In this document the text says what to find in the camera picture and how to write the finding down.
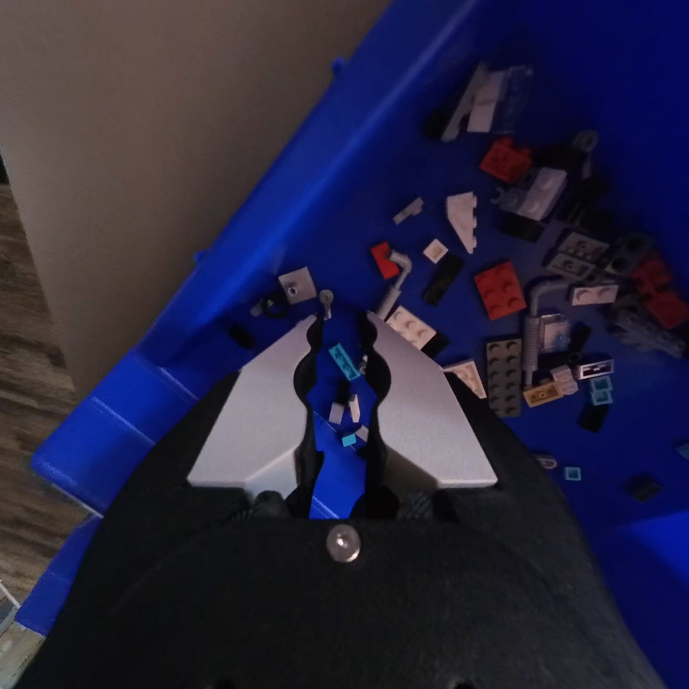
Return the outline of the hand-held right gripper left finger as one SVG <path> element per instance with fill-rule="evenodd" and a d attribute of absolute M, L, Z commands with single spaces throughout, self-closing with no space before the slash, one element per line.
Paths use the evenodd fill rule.
<path fill-rule="evenodd" d="M 309 315 L 247 363 L 187 475 L 197 488 L 237 488 L 254 502 L 277 493 L 307 518 L 323 454 L 316 449 L 314 410 L 322 315 Z"/>

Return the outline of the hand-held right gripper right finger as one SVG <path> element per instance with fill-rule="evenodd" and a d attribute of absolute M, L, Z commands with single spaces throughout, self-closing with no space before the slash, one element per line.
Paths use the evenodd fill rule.
<path fill-rule="evenodd" d="M 373 312 L 357 330 L 374 392 L 365 489 L 354 518 L 457 520 L 446 494 L 495 487 L 497 476 L 440 366 Z"/>

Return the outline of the pile of mixed toy bricks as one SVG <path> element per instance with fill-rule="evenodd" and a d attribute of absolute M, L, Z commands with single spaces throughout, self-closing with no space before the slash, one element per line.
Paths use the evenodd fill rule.
<path fill-rule="evenodd" d="M 595 286 L 590 274 L 605 272 L 599 263 L 612 247 L 576 228 L 574 248 L 558 252 L 556 276 L 539 280 L 525 300 L 510 260 L 491 263 L 474 277 L 466 293 L 453 288 L 464 261 L 442 251 L 439 242 L 418 250 L 422 239 L 404 232 L 390 234 L 385 194 L 409 182 L 413 191 L 435 192 L 446 152 L 420 140 L 420 116 L 427 96 L 437 94 L 428 70 L 413 68 L 392 79 L 357 65 L 336 82 L 287 152 L 227 228 L 228 295 L 234 303 L 253 299 L 264 287 L 276 288 L 279 315 L 288 331 L 309 315 L 322 315 L 318 293 L 334 295 L 332 318 L 323 334 L 342 379 L 360 376 L 362 351 L 358 318 L 370 311 L 440 366 L 450 384 L 469 392 L 479 411 L 495 417 L 517 418 L 521 401 L 536 407 L 577 393 L 578 380 L 590 387 L 592 400 L 584 406 L 580 428 L 593 433 L 604 426 L 617 394 L 619 411 L 598 439 L 583 441 L 570 421 L 556 421 L 554 430 L 539 425 L 533 436 L 553 440 L 560 459 L 570 460 L 564 477 L 580 481 L 581 467 L 593 464 L 597 474 L 576 501 L 600 521 L 612 514 L 630 521 L 679 512 L 688 519 L 688 448 L 682 460 L 670 459 L 675 432 L 688 434 L 688 369 L 685 340 L 658 329 L 644 318 L 642 305 L 614 305 L 614 327 L 625 335 L 655 340 L 647 349 L 663 349 L 678 363 L 623 364 L 631 379 L 611 389 L 613 361 L 584 360 L 581 349 L 591 328 L 577 324 L 570 335 L 565 315 L 547 315 L 551 327 L 563 323 L 562 344 L 546 333 L 545 379 L 534 386 L 539 369 L 542 321 L 539 298 L 569 291 L 581 283 L 582 304 L 614 303 L 619 284 L 604 273 Z"/>

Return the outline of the blue plastic bin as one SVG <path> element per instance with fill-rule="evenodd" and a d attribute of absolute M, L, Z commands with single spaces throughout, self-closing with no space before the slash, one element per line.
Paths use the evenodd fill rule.
<path fill-rule="evenodd" d="M 686 115 L 687 1 L 395 1 L 37 452 L 17 688 L 687 688 Z"/>

